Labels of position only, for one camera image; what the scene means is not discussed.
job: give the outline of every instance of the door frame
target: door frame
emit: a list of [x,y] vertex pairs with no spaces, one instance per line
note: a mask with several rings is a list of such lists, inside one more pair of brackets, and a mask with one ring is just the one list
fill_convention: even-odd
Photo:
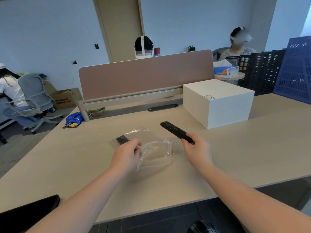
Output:
[[[141,22],[141,26],[142,26],[142,34],[145,35],[144,22],[143,22],[143,19],[142,19],[141,2],[140,2],[140,0],[137,0],[137,2],[138,2],[138,8],[139,8],[140,22]],[[105,32],[104,24],[103,24],[103,21],[101,19],[101,14],[100,14],[98,2],[97,2],[97,0],[93,0],[93,3],[94,3],[94,6],[95,6],[95,10],[96,10],[99,26],[100,26],[101,32],[103,34],[103,39],[104,39],[104,42],[105,42],[108,58],[109,58],[110,63],[112,63],[113,62],[112,54],[111,54],[111,51],[110,51],[110,48],[109,48],[108,39],[107,39],[107,35],[106,35],[106,32]]]

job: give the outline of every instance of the hand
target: hand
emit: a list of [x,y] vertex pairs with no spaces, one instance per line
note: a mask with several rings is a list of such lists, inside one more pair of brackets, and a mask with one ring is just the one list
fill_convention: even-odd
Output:
[[188,141],[181,139],[188,161],[198,170],[206,167],[207,164],[213,165],[211,144],[194,133],[186,133],[186,135],[195,142],[195,145],[191,146]]
[[121,145],[112,157],[110,168],[124,175],[136,168],[141,152],[138,145],[141,146],[142,143],[137,139]]

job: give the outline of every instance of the black phone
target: black phone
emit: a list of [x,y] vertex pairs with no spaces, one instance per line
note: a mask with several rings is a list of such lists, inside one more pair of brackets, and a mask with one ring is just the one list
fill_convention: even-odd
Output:
[[59,201],[59,195],[56,194],[0,213],[0,232],[26,232],[53,211],[58,206]]
[[165,121],[165,122],[160,123],[160,125],[162,127],[164,127],[166,130],[168,130],[169,132],[173,133],[178,138],[185,139],[189,143],[194,144],[194,141],[186,135],[186,132],[184,130],[176,127],[174,124],[172,124],[168,121]]
[[120,145],[123,145],[124,143],[130,141],[129,139],[126,138],[126,136],[122,135],[117,138],[117,141],[119,142]]

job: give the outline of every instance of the white box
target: white box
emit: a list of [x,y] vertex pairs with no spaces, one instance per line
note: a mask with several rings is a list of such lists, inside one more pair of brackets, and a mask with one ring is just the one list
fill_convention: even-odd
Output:
[[183,85],[184,108],[205,128],[248,119],[254,91],[211,79]]

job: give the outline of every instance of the white shirt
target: white shirt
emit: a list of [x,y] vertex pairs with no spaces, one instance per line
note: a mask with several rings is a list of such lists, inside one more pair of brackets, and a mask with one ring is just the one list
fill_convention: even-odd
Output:
[[26,101],[21,101],[25,100],[25,95],[16,78],[11,76],[0,78],[0,93],[5,93],[13,101],[20,101],[14,102],[14,105],[17,107],[29,106]]
[[241,54],[233,53],[230,49],[228,49],[228,50],[225,50],[224,52],[222,52],[218,61],[222,61],[228,56],[250,55],[252,53],[257,53],[257,52],[250,47],[243,47]]

